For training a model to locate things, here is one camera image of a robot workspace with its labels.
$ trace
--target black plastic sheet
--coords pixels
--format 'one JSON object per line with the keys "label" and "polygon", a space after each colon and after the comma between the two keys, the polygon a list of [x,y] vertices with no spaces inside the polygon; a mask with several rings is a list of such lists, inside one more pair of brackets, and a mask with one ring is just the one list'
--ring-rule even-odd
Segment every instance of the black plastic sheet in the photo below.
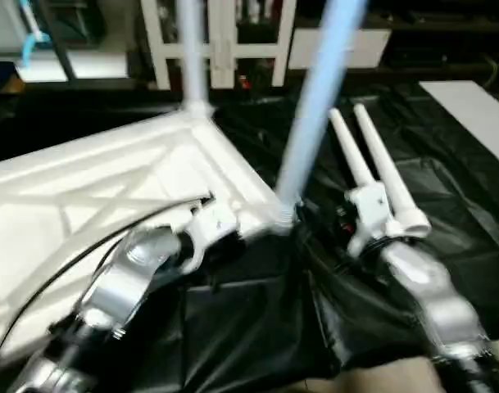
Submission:
{"label": "black plastic sheet", "polygon": [[[215,113],[226,136],[271,187],[296,98],[234,102]],[[352,114],[355,102],[366,104],[433,225],[418,246],[447,266],[490,337],[499,338],[499,161],[416,85],[367,88],[340,100],[363,146]],[[72,111],[76,116],[76,106]],[[120,113],[134,120],[147,117],[142,110],[113,116],[102,112],[99,117],[92,110],[86,120],[75,121],[94,118],[93,125],[104,129],[105,119],[118,125]],[[329,128],[306,190],[311,215],[305,225],[291,238],[263,237],[233,261],[201,271],[174,297],[152,300],[150,312],[159,310],[165,322],[140,329],[149,331],[148,345],[124,355],[121,365],[129,379],[120,389],[264,391],[304,377],[332,377],[341,368],[420,354],[411,311],[394,305],[389,288],[344,255],[328,253],[333,239],[320,235],[343,192],[352,187]]]}

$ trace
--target white rod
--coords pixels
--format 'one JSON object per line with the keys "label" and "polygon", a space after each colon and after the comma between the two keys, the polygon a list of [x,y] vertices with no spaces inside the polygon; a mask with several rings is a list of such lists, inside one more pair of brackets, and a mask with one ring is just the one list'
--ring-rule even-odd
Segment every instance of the white rod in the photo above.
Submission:
{"label": "white rod", "polygon": [[30,31],[32,32],[34,38],[36,38],[36,41],[38,43],[41,43],[43,41],[43,33],[42,30],[40,30],[38,27],[38,22],[34,17],[34,13],[30,6],[29,0],[20,0],[20,5],[27,23],[29,23]]}
{"label": "white rod", "polygon": [[266,19],[271,19],[271,17],[273,16],[273,5],[274,0],[265,0],[264,17]]}
{"label": "white rod", "polygon": [[333,108],[329,111],[329,118],[331,119],[356,185],[362,187],[374,183],[374,177],[365,163],[364,157],[356,145],[355,139],[351,135],[340,111]]}
{"label": "white rod", "polygon": [[320,45],[306,78],[280,169],[277,194],[282,203],[279,226],[291,226],[294,208],[306,186],[346,72],[347,48],[359,26],[365,0],[328,0]]}
{"label": "white rod", "polygon": [[243,1],[236,0],[236,20],[241,22],[243,18]]}
{"label": "white rod", "polygon": [[258,0],[249,0],[249,21],[254,25],[260,23],[260,9]]}
{"label": "white rod", "polygon": [[355,105],[353,109],[379,176],[386,186],[395,219],[408,235],[426,237],[431,230],[431,224],[413,201],[367,110],[362,104]]}
{"label": "white rod", "polygon": [[206,109],[206,79],[202,57],[203,10],[198,0],[177,0],[178,31],[184,45],[182,76],[184,105],[191,111]]}
{"label": "white rod", "polygon": [[169,71],[167,70],[166,51],[164,50],[164,41],[161,35],[157,0],[142,0],[142,13],[149,50],[151,51],[154,75],[157,79],[157,87],[160,90],[169,90]]}
{"label": "white rod", "polygon": [[288,68],[289,44],[293,35],[293,24],[295,11],[297,10],[297,0],[287,0],[282,4],[280,12],[279,40],[276,46],[276,55],[273,68],[273,86],[283,86],[285,71]]}

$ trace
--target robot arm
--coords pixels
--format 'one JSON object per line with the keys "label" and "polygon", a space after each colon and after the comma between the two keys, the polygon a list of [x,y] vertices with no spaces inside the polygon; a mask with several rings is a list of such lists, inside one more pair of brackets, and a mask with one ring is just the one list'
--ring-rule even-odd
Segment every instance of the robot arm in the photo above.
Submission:
{"label": "robot arm", "polygon": [[31,358],[9,391],[92,391],[102,367],[113,361],[107,346],[127,333],[148,294],[198,269],[206,250],[237,229],[234,212],[213,201],[182,232],[169,227],[133,230],[57,329],[59,333]]}
{"label": "robot arm", "polygon": [[347,194],[356,211],[356,231],[347,252],[356,258],[367,255],[366,263],[388,279],[393,301],[413,311],[426,354],[446,391],[499,393],[499,360],[475,309],[456,291],[443,264],[402,241],[425,237],[431,226],[413,202],[364,106],[357,105],[355,114],[383,182],[374,180],[342,116],[331,110],[358,186]]}

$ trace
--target white plastic tube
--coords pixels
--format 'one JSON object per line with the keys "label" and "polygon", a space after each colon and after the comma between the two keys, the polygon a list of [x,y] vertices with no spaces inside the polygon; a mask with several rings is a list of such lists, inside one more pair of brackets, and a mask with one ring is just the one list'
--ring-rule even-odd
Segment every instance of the white plastic tube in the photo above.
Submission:
{"label": "white plastic tube", "polygon": [[243,18],[243,0],[236,0],[236,21],[241,22]]}
{"label": "white plastic tube", "polygon": [[306,186],[346,71],[347,48],[361,22],[365,0],[328,0],[320,45],[302,88],[296,118],[280,169],[277,193],[282,203],[279,227],[293,225],[294,207]]}
{"label": "white plastic tube", "polygon": [[386,192],[395,213],[395,220],[401,224],[407,235],[414,237],[428,236],[431,231],[431,224],[424,212],[413,201],[413,197],[398,173],[398,169],[389,155],[388,149],[384,146],[367,110],[362,104],[355,105],[353,109],[379,176],[386,187]]}
{"label": "white plastic tube", "polygon": [[264,17],[266,19],[271,19],[273,15],[273,5],[274,5],[274,0],[265,0]]}
{"label": "white plastic tube", "polygon": [[36,38],[36,42],[41,43],[43,41],[43,33],[38,27],[38,22],[36,22],[29,0],[20,0],[20,5],[25,15],[25,19],[29,24],[30,31],[32,32],[34,38]]}
{"label": "white plastic tube", "polygon": [[340,142],[340,146],[342,147],[356,185],[362,187],[374,183],[374,177],[365,163],[364,157],[356,145],[355,139],[351,135],[340,111],[333,108],[329,111],[329,118],[331,119],[334,131],[337,134],[338,141]]}
{"label": "white plastic tube", "polygon": [[192,112],[207,111],[205,67],[202,57],[203,12],[198,0],[178,0],[178,29],[184,48],[182,76],[184,105]]}
{"label": "white plastic tube", "polygon": [[260,23],[260,8],[258,0],[249,0],[249,21],[254,25]]}

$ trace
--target blue cable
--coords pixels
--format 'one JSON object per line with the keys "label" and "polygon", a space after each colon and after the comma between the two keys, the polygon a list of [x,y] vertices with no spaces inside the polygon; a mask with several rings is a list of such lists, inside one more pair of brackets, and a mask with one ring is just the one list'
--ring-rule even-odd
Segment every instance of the blue cable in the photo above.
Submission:
{"label": "blue cable", "polygon": [[[20,6],[22,8],[28,7],[30,8],[30,2],[29,0],[20,0]],[[42,33],[42,41],[41,43],[50,43],[51,42],[51,37],[49,34]],[[30,33],[27,38],[25,39],[25,42],[23,44],[23,48],[21,49],[21,64],[24,67],[28,67],[30,64],[30,55],[32,54],[34,47],[36,46],[36,37],[34,34]]]}

